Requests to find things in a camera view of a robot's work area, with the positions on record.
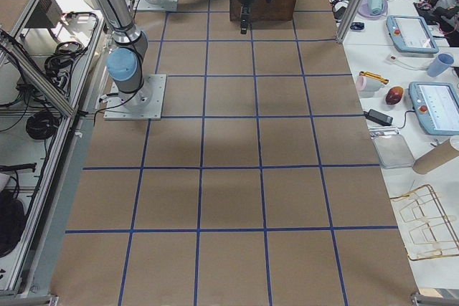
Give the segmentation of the purple plate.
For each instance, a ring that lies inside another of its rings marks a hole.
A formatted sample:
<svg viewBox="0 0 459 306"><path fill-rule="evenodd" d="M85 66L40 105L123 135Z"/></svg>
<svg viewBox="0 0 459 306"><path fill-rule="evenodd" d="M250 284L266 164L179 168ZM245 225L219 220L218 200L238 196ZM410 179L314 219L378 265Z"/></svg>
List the purple plate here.
<svg viewBox="0 0 459 306"><path fill-rule="evenodd" d="M387 0L362 0L358 14L369 19L378 19L386 15L387 10Z"/></svg>

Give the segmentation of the teal cup on plate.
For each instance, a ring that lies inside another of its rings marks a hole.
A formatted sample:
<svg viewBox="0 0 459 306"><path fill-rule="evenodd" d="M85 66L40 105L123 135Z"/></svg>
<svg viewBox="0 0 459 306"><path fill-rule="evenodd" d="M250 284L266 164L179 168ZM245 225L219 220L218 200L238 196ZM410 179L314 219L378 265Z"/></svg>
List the teal cup on plate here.
<svg viewBox="0 0 459 306"><path fill-rule="evenodd" d="M367 0L367 8L370 16L379 16L383 12L383 1Z"/></svg>

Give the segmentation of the pink mug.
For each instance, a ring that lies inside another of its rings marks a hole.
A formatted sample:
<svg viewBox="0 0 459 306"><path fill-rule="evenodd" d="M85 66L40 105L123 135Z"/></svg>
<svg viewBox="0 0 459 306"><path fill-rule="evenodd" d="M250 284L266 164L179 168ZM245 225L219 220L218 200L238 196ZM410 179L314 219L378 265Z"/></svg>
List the pink mug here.
<svg viewBox="0 0 459 306"><path fill-rule="evenodd" d="M355 85L360 98L372 97L384 86L379 80L366 75L358 75Z"/></svg>

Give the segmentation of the gold cylinder tool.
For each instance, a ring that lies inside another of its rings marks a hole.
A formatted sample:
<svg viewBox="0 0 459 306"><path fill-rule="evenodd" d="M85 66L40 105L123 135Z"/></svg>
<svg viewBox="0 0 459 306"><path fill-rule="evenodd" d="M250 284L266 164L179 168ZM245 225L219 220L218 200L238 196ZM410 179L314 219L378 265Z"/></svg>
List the gold cylinder tool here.
<svg viewBox="0 0 459 306"><path fill-rule="evenodd" d="M382 77L381 75L373 73L373 72L361 71L359 74L362 75L362 76L365 76L365 77L369 77L369 78L378 80L379 82L381 82L384 85L387 85L389 83L388 79Z"/></svg>

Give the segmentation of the far teach pendant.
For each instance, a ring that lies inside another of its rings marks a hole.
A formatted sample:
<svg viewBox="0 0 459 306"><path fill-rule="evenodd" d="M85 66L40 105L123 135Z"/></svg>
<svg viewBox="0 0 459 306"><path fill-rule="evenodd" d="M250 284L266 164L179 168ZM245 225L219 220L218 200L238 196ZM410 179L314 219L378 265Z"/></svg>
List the far teach pendant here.
<svg viewBox="0 0 459 306"><path fill-rule="evenodd" d="M388 16L386 26L397 51L415 54L436 54L439 48L420 16Z"/></svg>

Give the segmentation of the teach pendant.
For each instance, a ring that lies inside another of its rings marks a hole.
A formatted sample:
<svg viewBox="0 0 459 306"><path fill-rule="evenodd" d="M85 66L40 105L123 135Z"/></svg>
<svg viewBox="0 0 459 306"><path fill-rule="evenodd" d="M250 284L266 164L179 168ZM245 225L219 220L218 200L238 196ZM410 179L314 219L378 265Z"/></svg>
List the teach pendant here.
<svg viewBox="0 0 459 306"><path fill-rule="evenodd" d="M458 95L452 84L411 82L408 91L420 126L427 134L458 134Z"/></svg>
<svg viewBox="0 0 459 306"><path fill-rule="evenodd" d="M388 16L386 26L397 51L415 54L436 54L439 48L420 16Z"/></svg>

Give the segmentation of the black power adapter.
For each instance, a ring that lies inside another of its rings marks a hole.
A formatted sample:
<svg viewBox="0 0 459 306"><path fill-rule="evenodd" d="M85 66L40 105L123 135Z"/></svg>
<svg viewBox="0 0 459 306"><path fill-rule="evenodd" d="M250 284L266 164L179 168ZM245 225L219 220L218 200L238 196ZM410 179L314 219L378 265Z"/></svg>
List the black power adapter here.
<svg viewBox="0 0 459 306"><path fill-rule="evenodd" d="M379 124L381 126L391 126L393 121L393 118L391 116L388 116L387 114L381 113L374 109L364 111L364 117L367 120Z"/></svg>

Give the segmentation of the red mango fruit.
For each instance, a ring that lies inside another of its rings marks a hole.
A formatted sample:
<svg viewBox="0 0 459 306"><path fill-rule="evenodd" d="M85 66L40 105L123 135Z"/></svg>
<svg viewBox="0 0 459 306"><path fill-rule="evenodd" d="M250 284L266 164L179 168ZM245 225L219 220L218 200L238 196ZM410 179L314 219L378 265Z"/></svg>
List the red mango fruit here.
<svg viewBox="0 0 459 306"><path fill-rule="evenodd" d="M404 88L400 86L394 86L389 89L385 96L385 103L387 105L396 105L402 100L404 94Z"/></svg>

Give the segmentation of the grey control box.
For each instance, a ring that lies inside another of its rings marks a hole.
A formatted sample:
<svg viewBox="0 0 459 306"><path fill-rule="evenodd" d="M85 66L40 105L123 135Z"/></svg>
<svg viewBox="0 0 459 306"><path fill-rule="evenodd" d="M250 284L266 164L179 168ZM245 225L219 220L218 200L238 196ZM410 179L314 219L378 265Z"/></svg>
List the grey control box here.
<svg viewBox="0 0 459 306"><path fill-rule="evenodd" d="M38 0L32 9L25 29L53 29L64 14L56 0Z"/></svg>

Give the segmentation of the light blue plastic cup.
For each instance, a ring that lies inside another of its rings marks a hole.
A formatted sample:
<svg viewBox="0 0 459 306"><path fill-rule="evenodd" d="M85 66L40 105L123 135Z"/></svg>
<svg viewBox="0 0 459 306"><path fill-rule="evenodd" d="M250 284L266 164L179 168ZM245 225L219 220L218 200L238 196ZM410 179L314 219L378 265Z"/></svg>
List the light blue plastic cup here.
<svg viewBox="0 0 459 306"><path fill-rule="evenodd" d="M429 64L427 68L427 75L430 77L437 77L451 67L454 62L454 56L450 53L439 53Z"/></svg>

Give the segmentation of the near teach pendant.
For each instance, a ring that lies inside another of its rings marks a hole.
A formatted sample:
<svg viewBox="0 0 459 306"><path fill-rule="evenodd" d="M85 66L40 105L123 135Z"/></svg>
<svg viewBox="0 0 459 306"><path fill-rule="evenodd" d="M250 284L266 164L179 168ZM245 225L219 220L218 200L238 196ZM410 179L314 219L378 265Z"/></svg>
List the near teach pendant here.
<svg viewBox="0 0 459 306"><path fill-rule="evenodd" d="M427 134L458 134L458 95L452 84L411 82L408 91L420 126Z"/></svg>

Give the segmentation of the cardboard tube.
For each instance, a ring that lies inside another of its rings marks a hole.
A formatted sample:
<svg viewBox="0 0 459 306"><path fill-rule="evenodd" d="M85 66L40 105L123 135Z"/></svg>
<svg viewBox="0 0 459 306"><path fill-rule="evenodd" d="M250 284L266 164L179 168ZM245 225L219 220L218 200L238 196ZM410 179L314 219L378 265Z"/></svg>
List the cardboard tube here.
<svg viewBox="0 0 459 306"><path fill-rule="evenodd" d="M427 174L457 157L458 136L454 135L418 158L412 168L418 174Z"/></svg>

